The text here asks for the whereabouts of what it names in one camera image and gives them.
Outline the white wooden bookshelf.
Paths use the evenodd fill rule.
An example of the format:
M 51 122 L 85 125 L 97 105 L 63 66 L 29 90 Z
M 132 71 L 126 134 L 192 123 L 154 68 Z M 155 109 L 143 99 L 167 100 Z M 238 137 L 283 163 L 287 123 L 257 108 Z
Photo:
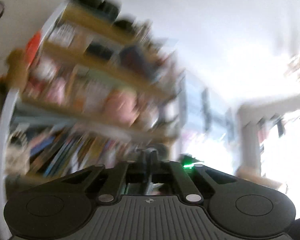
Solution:
M 32 38 L 6 59 L 6 92 L 0 114 L 0 239 L 10 239 L 4 218 L 6 184 L 39 184 L 91 165 L 114 165 L 130 152 L 156 147 L 177 157 L 179 77 L 175 57 L 147 79 L 121 66 L 120 54 L 138 46 L 150 57 L 156 46 L 142 24 L 128 34 L 75 0 L 51 0 L 49 16 Z M 149 127 L 122 124 L 106 113 L 114 92 L 136 93 L 158 111 Z

